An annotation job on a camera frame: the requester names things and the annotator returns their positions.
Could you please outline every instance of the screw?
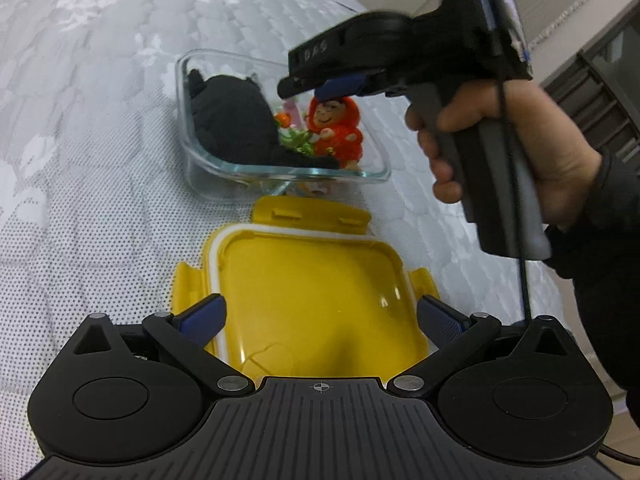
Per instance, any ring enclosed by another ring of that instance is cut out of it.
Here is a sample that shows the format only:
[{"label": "screw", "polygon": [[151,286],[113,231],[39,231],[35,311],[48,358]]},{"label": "screw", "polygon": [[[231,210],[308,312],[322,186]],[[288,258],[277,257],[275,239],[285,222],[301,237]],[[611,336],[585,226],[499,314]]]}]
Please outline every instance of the screw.
[{"label": "screw", "polygon": [[415,392],[424,386],[424,381],[415,375],[401,375],[394,379],[394,386],[406,392]]},{"label": "screw", "polygon": [[244,390],[249,385],[249,381],[238,375],[228,375],[218,381],[218,387],[226,392],[238,392]]}]

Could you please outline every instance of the toy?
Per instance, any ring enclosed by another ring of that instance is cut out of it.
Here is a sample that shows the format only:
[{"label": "toy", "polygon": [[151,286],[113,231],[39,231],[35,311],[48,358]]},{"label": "toy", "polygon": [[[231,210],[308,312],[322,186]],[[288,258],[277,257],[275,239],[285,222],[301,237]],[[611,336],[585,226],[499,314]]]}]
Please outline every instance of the toy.
[{"label": "toy", "polygon": [[296,98],[284,99],[284,102],[282,103],[282,111],[289,116],[291,126],[295,126],[296,128],[303,128],[305,126],[305,120],[300,114]]},{"label": "toy", "polygon": [[188,79],[195,136],[210,155],[233,164],[338,169],[332,156],[310,158],[281,145],[278,125],[251,79],[217,75]]},{"label": "toy", "polygon": [[362,158],[362,133],[358,129],[360,110],[350,97],[320,102],[311,100],[307,124],[316,134],[311,142],[317,156],[333,155],[340,167],[356,170]]},{"label": "toy", "polygon": [[310,131],[299,130],[293,126],[280,128],[280,143],[290,150],[295,150],[306,156],[315,157],[316,152],[313,144],[310,142],[311,135]]},{"label": "toy", "polygon": [[281,128],[289,128],[291,126],[291,116],[286,112],[278,112],[273,116]]}]

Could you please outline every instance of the white mattress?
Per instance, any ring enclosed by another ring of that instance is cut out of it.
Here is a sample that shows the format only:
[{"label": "white mattress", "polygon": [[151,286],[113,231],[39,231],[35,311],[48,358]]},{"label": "white mattress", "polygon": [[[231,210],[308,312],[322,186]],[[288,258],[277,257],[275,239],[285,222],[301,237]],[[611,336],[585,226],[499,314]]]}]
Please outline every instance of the white mattress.
[{"label": "white mattress", "polygon": [[[247,206],[194,196],[175,137],[174,62],[218,48],[286,62],[350,11],[328,0],[0,0],[0,478],[39,459],[30,392],[91,312],[138,322],[168,307],[178,262]],[[404,100],[371,98],[393,165],[358,200],[406,266],[465,313],[519,319],[514,263],[482,254],[458,206],[431,195]],[[561,317],[531,264],[534,311]]]}]

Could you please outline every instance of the black sleeve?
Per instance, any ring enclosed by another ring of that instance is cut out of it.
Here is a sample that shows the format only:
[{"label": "black sleeve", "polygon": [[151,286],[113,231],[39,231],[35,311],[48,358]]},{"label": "black sleeve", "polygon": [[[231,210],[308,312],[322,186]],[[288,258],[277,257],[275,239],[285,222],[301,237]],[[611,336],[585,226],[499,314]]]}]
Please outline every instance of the black sleeve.
[{"label": "black sleeve", "polygon": [[[546,261],[574,280],[580,320],[600,362],[629,400],[640,390],[640,182],[608,152],[576,225],[547,229]],[[640,426],[640,406],[629,410]]]}]

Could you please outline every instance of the yellow container lid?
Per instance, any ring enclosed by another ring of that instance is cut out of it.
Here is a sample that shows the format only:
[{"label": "yellow container lid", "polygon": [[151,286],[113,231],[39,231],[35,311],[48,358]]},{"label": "yellow container lid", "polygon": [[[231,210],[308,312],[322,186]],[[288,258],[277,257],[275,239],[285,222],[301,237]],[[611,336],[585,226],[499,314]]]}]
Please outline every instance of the yellow container lid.
[{"label": "yellow container lid", "polygon": [[212,292],[224,330],[207,348],[260,384],[265,376],[391,377],[428,355],[416,296],[437,295],[387,244],[365,235],[369,214],[338,203],[264,197],[251,224],[205,244],[204,270],[176,270],[179,314]]}]

